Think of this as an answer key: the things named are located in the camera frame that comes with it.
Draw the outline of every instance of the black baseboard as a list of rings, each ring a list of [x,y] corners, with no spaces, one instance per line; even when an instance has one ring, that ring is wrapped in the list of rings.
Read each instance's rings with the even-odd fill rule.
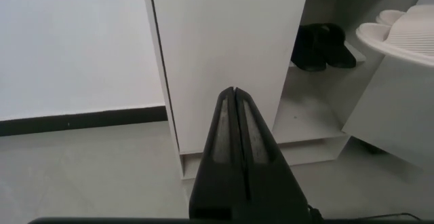
[[[161,121],[167,121],[165,106],[55,115],[0,122],[0,136]]]

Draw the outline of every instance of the cabinet shelf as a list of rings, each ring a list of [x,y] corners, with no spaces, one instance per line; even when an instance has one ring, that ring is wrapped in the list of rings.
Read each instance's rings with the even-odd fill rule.
[[[276,143],[343,136],[342,124],[304,71],[289,70],[273,127]]]

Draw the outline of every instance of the cabinet door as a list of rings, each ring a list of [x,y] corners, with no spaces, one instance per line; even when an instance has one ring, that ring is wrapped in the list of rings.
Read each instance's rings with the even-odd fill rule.
[[[385,57],[343,131],[422,168],[434,166],[434,68]]]
[[[202,152],[229,86],[273,127],[304,1],[154,0],[180,153]]]

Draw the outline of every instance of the tile floor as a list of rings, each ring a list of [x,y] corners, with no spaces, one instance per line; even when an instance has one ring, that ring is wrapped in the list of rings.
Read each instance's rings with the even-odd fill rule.
[[[167,122],[0,137],[0,223],[37,217],[187,218]],[[434,174],[350,142],[334,162],[292,167],[328,218],[434,219]]]

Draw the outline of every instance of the black slipper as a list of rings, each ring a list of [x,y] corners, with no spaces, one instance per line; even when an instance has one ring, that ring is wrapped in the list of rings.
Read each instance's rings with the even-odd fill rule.
[[[354,68],[356,59],[345,47],[345,32],[336,24],[314,24],[315,51],[321,54],[328,65],[336,68]]]
[[[315,31],[308,26],[300,26],[292,50],[291,61],[303,71],[323,71],[326,61],[315,51]]]

